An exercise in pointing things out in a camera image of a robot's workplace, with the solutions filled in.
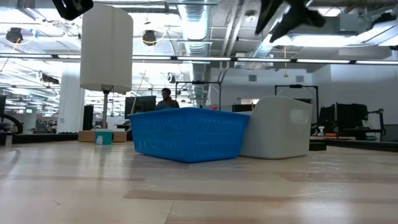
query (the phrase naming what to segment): metal frame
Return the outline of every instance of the metal frame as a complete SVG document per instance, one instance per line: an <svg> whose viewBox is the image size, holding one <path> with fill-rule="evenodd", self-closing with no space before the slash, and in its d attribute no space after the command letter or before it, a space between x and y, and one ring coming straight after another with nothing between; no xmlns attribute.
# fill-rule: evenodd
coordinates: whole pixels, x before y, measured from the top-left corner
<svg viewBox="0 0 398 224"><path fill-rule="evenodd" d="M184 83L184 84L192 84L192 85L206 85L206 84L218 84L218 86L220 87L220 90L218 92L219 94L219 107L218 110L221 111L221 82L204 82L204 81L193 81L193 82L175 82L175 99L177 100L177 92L178 92L178 84L180 83Z"/></svg>
<svg viewBox="0 0 398 224"><path fill-rule="evenodd" d="M9 54L0 53L0 58L25 58L43 61L79 62L80 55L72 54ZM333 65L398 65L398 60L337 60L307 58L248 58L248 57L196 57L196 56L160 56L133 55L132 60L139 63L183 63L183 62L273 62L273 63L309 63Z"/></svg>
<svg viewBox="0 0 398 224"><path fill-rule="evenodd" d="M319 96L318 96L318 86L314 85L275 85L275 96L278 95L277 89L278 87L289 87L289 88L314 88L315 89L315 97L317 99L317 122L319 121Z"/></svg>

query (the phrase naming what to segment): man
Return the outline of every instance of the man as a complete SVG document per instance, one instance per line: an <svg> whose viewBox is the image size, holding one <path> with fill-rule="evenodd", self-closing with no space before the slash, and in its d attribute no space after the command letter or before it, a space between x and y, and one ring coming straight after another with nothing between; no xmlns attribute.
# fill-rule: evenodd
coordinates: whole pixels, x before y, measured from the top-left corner
<svg viewBox="0 0 398 224"><path fill-rule="evenodd" d="M172 100L170 97L171 95L171 90L169 88L164 88L162 90L162 96L163 100L160 101L156 107L155 110L162 110L162 109L170 109L170 108L180 108L180 105L178 105L178 102L175 100Z"/></svg>

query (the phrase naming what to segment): blue plastic basket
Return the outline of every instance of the blue plastic basket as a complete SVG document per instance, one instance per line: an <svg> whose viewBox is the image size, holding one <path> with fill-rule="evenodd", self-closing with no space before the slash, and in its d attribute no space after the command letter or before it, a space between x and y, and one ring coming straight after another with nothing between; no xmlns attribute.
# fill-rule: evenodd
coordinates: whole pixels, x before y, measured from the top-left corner
<svg viewBox="0 0 398 224"><path fill-rule="evenodd" d="M180 108L130 115L137 152L179 162L239 156L249 115Z"/></svg>

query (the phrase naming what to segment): teal box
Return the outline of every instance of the teal box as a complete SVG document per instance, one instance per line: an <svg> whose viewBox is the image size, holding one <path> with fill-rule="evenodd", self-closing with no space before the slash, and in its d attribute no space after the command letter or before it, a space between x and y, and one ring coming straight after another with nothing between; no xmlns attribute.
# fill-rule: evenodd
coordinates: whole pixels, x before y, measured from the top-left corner
<svg viewBox="0 0 398 224"><path fill-rule="evenodd" d="M110 145L113 140L113 132L111 130L95 131L95 144Z"/></svg>

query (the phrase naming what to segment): lamp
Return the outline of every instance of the lamp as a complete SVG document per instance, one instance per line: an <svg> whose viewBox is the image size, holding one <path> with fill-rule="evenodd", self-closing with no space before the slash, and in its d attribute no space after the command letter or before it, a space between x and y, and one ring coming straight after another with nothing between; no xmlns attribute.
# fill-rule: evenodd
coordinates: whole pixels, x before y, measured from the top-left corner
<svg viewBox="0 0 398 224"><path fill-rule="evenodd" d="M108 95L131 91L133 22L126 11L95 5L83 16L80 87L104 93L103 128Z"/></svg>

